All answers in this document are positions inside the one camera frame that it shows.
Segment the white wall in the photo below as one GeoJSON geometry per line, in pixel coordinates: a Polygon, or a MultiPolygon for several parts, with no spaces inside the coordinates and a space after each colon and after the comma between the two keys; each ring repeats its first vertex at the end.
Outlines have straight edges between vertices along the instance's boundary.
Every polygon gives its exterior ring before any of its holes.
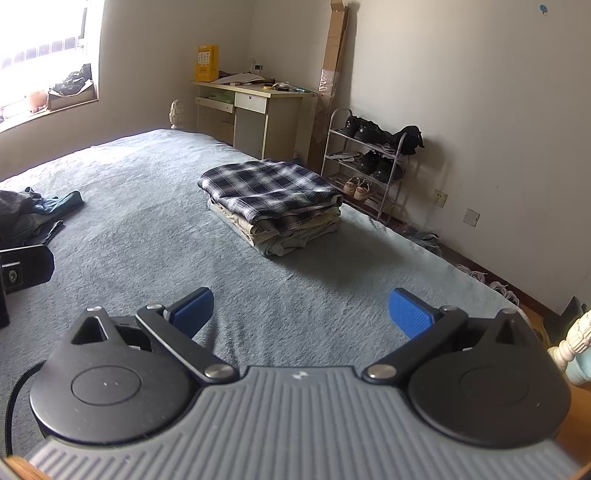
{"type": "Polygon", "coordinates": [[[0,178],[114,138],[169,128],[190,104],[195,48],[220,45],[220,68],[243,70],[253,0],[105,0],[99,101],[0,132],[0,178]]]}
{"type": "MultiPolygon", "coordinates": [[[[561,312],[589,265],[591,3],[547,0],[545,15],[539,4],[350,3],[339,89],[357,115],[423,131],[421,173],[402,196],[410,219],[561,312]],[[449,194],[443,209],[434,188],[449,194]]],[[[256,0],[250,55],[315,87],[329,17],[329,0],[256,0]]]]}
{"type": "Polygon", "coordinates": [[[573,295],[578,297],[581,303],[591,305],[591,273],[585,276],[573,295]]]}

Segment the black shoe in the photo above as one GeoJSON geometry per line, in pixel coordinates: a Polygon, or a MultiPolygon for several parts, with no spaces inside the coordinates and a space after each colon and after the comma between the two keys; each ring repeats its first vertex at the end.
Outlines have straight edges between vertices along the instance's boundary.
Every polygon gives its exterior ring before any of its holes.
{"type": "Polygon", "coordinates": [[[358,116],[349,115],[349,118],[345,122],[345,128],[339,128],[337,131],[347,135],[347,137],[353,138],[357,133],[357,130],[359,130],[361,120],[363,119],[358,116]]]}
{"type": "Polygon", "coordinates": [[[357,140],[374,145],[386,143],[386,132],[375,123],[365,120],[361,122],[359,130],[355,134],[357,140]]]}
{"type": "Polygon", "coordinates": [[[376,168],[378,168],[379,162],[383,159],[383,156],[376,152],[375,150],[368,151],[363,157],[358,165],[358,170],[361,173],[365,173],[366,175],[371,175],[376,168]]]}
{"type": "Polygon", "coordinates": [[[406,137],[404,137],[404,142],[402,142],[402,148],[400,149],[401,155],[414,155],[417,151],[415,150],[417,147],[425,148],[423,145],[423,137],[421,135],[421,131],[418,129],[417,126],[412,125],[409,127],[404,127],[400,132],[395,133],[394,135],[388,134],[388,144],[389,149],[384,149],[386,151],[396,152],[398,151],[398,144],[400,143],[400,139],[402,138],[402,134],[406,133],[406,137]]]}
{"type": "MultiPolygon", "coordinates": [[[[378,168],[376,168],[374,172],[374,178],[379,181],[383,181],[384,183],[388,183],[390,180],[390,174],[392,173],[392,167],[394,166],[394,160],[391,158],[384,158],[379,164],[378,168]]],[[[396,169],[394,170],[394,176],[392,177],[392,181],[400,180],[404,177],[404,170],[398,164],[396,164],[396,169]]]]}

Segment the wooden desk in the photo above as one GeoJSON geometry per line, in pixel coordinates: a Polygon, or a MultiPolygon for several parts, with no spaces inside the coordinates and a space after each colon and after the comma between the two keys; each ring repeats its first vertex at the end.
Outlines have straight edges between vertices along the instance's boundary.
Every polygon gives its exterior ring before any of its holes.
{"type": "Polygon", "coordinates": [[[195,97],[198,132],[260,160],[291,161],[298,139],[305,145],[302,150],[306,150],[300,156],[307,157],[313,109],[303,109],[302,105],[305,99],[315,97],[313,93],[263,90],[261,85],[192,83],[199,88],[195,97]],[[209,98],[220,93],[227,97],[227,102],[209,98]],[[302,113],[311,118],[301,118],[302,113]]]}

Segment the clothes on windowsill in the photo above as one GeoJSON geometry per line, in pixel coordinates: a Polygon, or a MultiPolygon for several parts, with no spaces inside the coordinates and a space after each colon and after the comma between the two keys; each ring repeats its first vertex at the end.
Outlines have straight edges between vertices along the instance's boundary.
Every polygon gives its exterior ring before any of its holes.
{"type": "Polygon", "coordinates": [[[92,80],[90,63],[85,63],[80,70],[70,73],[63,82],[56,83],[52,90],[60,95],[75,95],[82,90],[87,80],[92,80]]]}
{"type": "Polygon", "coordinates": [[[42,197],[31,187],[24,192],[0,190],[0,248],[24,245],[42,233],[45,223],[55,222],[83,204],[77,191],[65,197],[42,197]]]}

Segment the beige shoe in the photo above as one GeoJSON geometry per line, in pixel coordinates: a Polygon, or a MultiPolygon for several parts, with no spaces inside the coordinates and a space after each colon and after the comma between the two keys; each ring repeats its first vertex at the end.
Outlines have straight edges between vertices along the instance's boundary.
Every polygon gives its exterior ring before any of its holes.
{"type": "Polygon", "coordinates": [[[347,182],[345,182],[345,186],[343,186],[343,192],[346,195],[353,197],[355,195],[355,189],[359,186],[361,181],[362,179],[359,177],[353,177],[352,179],[347,180],[347,182]]]}
{"type": "Polygon", "coordinates": [[[372,184],[367,180],[363,180],[359,183],[359,186],[355,189],[355,194],[353,194],[353,198],[355,200],[360,200],[364,202],[368,198],[370,198],[374,194],[374,190],[372,188],[372,184]]]}

